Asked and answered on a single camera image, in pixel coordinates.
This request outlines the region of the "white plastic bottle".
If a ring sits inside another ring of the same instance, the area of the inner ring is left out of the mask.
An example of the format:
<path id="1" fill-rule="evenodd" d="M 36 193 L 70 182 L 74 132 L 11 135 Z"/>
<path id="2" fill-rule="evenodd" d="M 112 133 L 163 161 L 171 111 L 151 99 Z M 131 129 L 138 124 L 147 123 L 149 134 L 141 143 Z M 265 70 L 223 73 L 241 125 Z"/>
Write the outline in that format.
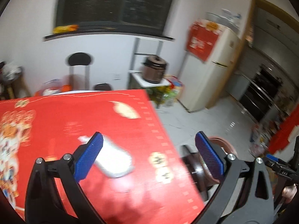
<path id="1" fill-rule="evenodd" d="M 86 144 L 90 138 L 79 136 L 78 140 L 82 144 Z M 103 147 L 94 164 L 109 178 L 121 178 L 134 169 L 131 155 L 105 135 L 103 135 Z"/>

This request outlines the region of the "brown round trash bin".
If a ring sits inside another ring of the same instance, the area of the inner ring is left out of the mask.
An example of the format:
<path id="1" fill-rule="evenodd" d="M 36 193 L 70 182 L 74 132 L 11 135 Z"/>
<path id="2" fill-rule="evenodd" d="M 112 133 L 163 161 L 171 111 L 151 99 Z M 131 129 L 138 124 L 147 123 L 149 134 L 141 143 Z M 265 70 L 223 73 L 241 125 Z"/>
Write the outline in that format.
<path id="1" fill-rule="evenodd" d="M 235 150 L 235 148 L 231 145 L 230 142 L 228 142 L 227 140 L 219 137 L 219 136 L 210 136 L 208 137 L 208 140 L 210 140 L 210 142 L 213 145 L 219 146 L 226 155 L 228 154 L 234 154 L 236 157 L 238 157 L 237 151 Z M 201 166 L 203 167 L 203 171 L 205 174 L 205 184 L 207 187 L 212 187 L 213 185 L 219 184 L 220 181 L 215 179 L 212 174 L 210 173 L 206 163 L 204 162 L 204 159 L 202 158 L 202 156 L 199 154 L 199 159 L 200 159 L 200 163 Z"/>

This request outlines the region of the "dark round stool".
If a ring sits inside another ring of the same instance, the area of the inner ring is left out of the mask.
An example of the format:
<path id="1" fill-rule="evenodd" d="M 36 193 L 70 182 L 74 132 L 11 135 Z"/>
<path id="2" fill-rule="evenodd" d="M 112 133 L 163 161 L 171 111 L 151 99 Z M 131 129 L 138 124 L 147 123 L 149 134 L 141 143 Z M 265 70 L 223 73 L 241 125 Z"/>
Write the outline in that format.
<path id="1" fill-rule="evenodd" d="M 185 163 L 198 192 L 203 201 L 207 201 L 209 199 L 209 187 L 204 166 L 200 162 L 201 155 L 198 152 L 192 152 L 188 145 L 182 145 L 181 152 L 183 154 L 182 160 Z"/>

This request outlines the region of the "plastic bags on floor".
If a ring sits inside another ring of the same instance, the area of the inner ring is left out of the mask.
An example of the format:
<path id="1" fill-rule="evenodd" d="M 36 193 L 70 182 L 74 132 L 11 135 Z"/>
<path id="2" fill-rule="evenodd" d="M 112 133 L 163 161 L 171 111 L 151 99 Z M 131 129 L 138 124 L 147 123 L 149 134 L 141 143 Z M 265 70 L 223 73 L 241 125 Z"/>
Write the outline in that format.
<path id="1" fill-rule="evenodd" d="M 251 128 L 249 153 L 257 158 L 268 152 L 271 130 L 268 123 L 257 123 Z"/>

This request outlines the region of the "red festive table mat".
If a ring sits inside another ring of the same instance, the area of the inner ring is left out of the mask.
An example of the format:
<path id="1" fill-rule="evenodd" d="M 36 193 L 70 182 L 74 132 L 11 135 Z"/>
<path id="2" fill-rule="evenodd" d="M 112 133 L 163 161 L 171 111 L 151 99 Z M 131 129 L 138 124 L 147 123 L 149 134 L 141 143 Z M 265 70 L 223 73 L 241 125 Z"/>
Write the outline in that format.
<path id="1" fill-rule="evenodd" d="M 1 101 L 1 223 L 193 223 L 203 209 L 145 91 Z"/>

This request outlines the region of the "red cloth on counter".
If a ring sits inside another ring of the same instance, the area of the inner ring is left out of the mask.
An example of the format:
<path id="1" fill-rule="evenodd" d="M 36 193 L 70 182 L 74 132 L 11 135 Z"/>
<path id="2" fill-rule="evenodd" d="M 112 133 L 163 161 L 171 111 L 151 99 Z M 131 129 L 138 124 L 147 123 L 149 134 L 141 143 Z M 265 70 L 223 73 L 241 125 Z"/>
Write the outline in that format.
<path id="1" fill-rule="evenodd" d="M 280 124 L 280 129 L 277 133 L 272 136 L 268 147 L 270 154 L 274 155 L 277 151 L 283 150 L 287 147 L 289 144 L 288 137 L 299 123 L 298 115 L 299 108 L 297 105 L 290 116 Z"/>

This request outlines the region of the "black built-in oven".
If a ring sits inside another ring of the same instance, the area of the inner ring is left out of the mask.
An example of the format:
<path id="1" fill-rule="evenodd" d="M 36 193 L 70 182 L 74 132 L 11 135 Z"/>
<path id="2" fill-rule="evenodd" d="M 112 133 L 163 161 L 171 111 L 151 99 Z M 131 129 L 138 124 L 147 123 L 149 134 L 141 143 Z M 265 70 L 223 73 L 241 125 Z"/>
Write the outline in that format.
<path id="1" fill-rule="evenodd" d="M 256 122 L 260 122 L 274 105 L 274 98 L 282 84 L 280 77 L 274 77 L 269 67 L 261 64 L 239 103 Z"/>

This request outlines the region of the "cream two-door refrigerator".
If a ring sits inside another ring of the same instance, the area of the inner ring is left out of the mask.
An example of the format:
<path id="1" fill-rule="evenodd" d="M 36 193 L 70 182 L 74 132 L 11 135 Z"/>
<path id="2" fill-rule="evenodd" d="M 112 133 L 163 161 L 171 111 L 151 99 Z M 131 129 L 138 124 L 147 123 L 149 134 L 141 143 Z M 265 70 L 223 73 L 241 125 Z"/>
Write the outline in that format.
<path id="1" fill-rule="evenodd" d="M 206 62 L 187 51 L 178 77 L 184 84 L 179 102 L 187 112 L 207 107 L 228 71 L 238 42 L 236 33 L 226 28 Z"/>

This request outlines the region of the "colourful bags beside fridge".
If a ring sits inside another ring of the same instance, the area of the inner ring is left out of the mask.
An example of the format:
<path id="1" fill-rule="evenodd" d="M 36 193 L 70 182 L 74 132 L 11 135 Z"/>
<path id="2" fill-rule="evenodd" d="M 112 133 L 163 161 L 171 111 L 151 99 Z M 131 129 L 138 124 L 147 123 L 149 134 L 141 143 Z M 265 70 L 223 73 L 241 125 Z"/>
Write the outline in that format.
<path id="1" fill-rule="evenodd" d="M 172 106 L 184 89 L 184 84 L 177 77 L 168 75 L 165 79 L 170 83 L 169 86 L 160 86 L 149 90 L 149 98 L 156 103 L 157 107 Z"/>

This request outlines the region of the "black round-back chair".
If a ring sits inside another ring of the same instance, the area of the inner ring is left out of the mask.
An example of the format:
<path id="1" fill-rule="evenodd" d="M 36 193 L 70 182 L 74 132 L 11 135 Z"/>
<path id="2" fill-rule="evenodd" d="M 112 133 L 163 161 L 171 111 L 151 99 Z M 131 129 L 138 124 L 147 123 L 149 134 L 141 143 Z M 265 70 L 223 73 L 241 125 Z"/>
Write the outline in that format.
<path id="1" fill-rule="evenodd" d="M 76 52 L 68 56 L 66 65 L 68 66 L 68 84 L 73 88 L 75 86 L 75 69 L 80 68 L 84 74 L 84 90 L 90 89 L 90 67 L 93 58 L 90 54 L 84 52 Z"/>

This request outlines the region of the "brown electric pressure cooker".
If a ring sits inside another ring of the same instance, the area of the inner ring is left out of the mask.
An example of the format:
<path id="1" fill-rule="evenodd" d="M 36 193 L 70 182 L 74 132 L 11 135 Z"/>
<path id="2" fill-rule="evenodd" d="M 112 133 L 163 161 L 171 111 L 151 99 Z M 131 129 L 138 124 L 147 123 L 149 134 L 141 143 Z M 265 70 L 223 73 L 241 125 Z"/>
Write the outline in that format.
<path id="1" fill-rule="evenodd" d="M 142 69 L 142 79 L 148 83 L 158 84 L 162 81 L 168 63 L 158 55 L 151 55 L 145 59 Z"/>

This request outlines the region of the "red cloth on refrigerator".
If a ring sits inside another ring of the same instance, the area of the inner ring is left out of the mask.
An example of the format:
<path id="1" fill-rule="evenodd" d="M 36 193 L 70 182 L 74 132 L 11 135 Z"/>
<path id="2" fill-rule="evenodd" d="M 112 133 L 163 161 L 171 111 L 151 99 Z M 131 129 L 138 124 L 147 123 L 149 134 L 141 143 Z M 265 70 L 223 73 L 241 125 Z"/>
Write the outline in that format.
<path id="1" fill-rule="evenodd" d="M 195 21 L 189 28 L 186 50 L 206 62 L 225 26 L 205 19 Z"/>

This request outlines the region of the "black metal shelf stand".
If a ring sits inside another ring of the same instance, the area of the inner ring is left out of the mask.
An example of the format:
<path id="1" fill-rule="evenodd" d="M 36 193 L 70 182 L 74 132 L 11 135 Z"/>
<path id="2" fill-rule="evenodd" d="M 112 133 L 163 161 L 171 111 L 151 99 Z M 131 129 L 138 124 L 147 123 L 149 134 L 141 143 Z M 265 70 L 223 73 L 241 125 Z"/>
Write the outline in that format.
<path id="1" fill-rule="evenodd" d="M 164 78 L 168 63 L 161 57 L 164 41 L 160 38 L 137 36 L 129 65 L 128 89 L 161 88 L 171 83 Z"/>

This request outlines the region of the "yellow packet on windowsill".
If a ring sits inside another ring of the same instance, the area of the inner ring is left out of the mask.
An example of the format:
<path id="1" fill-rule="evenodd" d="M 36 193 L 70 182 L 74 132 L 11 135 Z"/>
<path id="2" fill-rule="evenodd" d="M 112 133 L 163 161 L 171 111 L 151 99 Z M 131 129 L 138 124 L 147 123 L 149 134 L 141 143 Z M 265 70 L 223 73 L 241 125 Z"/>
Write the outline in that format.
<path id="1" fill-rule="evenodd" d="M 78 28 L 79 26 L 76 24 L 57 26 L 53 29 L 53 34 L 70 33 L 70 32 L 77 31 Z"/>

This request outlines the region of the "dark window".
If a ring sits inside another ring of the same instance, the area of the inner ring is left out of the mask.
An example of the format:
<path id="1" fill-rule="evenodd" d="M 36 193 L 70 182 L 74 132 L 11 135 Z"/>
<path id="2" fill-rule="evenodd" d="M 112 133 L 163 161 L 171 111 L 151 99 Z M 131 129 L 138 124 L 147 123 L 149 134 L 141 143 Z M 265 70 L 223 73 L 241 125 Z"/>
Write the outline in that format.
<path id="1" fill-rule="evenodd" d="M 57 0 L 55 27 L 162 37 L 173 0 Z"/>

